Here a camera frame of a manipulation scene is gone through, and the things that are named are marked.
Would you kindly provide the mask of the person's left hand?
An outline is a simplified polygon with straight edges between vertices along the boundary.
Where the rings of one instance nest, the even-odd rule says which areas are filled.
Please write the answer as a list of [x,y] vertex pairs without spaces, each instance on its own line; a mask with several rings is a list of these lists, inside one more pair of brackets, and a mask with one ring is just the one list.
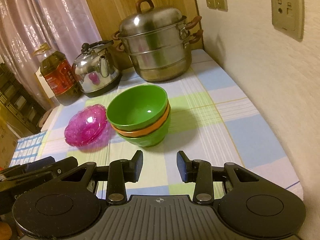
[[0,222],[0,240],[10,240],[12,237],[12,229],[9,224]]

